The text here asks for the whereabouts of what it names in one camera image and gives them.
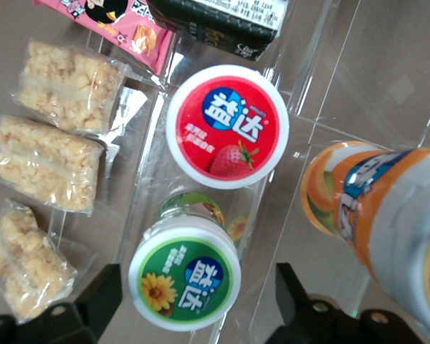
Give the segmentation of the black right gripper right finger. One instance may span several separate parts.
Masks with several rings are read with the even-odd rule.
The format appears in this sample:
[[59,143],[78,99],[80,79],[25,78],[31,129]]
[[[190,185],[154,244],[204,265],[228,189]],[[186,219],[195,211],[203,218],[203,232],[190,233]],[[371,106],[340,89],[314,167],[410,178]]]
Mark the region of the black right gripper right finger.
[[328,301],[311,298],[288,263],[276,264],[275,298],[284,325],[269,343],[423,342],[394,312],[368,309],[354,318]]

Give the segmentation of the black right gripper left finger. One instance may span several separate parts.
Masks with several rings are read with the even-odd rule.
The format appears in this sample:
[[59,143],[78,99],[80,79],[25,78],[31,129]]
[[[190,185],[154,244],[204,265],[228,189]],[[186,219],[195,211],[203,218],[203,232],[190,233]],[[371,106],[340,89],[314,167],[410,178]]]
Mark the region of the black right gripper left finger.
[[19,324],[0,315],[0,343],[97,343],[123,300],[121,268],[107,264],[73,302]]

